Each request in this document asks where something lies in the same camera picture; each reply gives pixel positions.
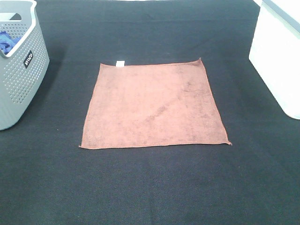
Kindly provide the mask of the brown microfiber towel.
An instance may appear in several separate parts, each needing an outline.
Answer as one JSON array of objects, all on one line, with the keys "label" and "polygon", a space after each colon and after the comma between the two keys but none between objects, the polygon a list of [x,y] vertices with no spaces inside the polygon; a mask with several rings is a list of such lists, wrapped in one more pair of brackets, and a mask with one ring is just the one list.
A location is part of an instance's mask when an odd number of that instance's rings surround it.
[{"label": "brown microfiber towel", "polygon": [[229,144],[201,60],[101,64],[85,118],[84,149]]}]

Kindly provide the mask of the black table cloth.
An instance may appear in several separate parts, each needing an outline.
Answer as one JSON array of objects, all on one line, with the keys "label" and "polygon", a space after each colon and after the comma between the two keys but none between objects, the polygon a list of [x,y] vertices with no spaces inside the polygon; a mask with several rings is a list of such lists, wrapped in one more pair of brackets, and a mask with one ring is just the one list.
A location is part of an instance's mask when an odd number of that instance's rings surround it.
[{"label": "black table cloth", "polygon": [[[0,133],[3,225],[297,225],[300,122],[248,59],[251,0],[39,0],[50,64]],[[202,59],[230,145],[84,150],[101,63]]]}]

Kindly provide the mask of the grey perforated laundry basket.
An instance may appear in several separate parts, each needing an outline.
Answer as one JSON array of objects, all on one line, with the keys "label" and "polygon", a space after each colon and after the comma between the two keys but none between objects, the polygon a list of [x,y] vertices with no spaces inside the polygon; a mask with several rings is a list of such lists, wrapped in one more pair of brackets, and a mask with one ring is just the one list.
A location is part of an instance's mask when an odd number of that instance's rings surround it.
[{"label": "grey perforated laundry basket", "polygon": [[0,53],[0,128],[12,127],[35,96],[49,65],[34,0],[2,0],[1,13],[15,13],[19,20],[1,19],[0,30],[20,38],[12,50]]}]

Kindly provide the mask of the white plastic bin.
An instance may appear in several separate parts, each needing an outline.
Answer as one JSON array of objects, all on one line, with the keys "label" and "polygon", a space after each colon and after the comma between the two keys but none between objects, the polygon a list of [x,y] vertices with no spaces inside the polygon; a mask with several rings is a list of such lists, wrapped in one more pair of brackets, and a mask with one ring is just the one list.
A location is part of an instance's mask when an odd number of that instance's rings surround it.
[{"label": "white plastic bin", "polygon": [[263,0],[249,60],[289,117],[300,118],[300,2]]}]

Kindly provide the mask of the blue towel in basket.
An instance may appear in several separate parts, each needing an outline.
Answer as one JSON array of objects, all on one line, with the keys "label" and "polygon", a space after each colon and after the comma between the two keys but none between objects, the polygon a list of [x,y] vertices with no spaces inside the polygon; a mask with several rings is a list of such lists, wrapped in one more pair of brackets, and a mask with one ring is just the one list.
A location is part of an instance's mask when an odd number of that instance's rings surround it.
[{"label": "blue towel in basket", "polygon": [[6,31],[0,32],[0,49],[7,55],[20,41],[21,37],[11,38]]}]

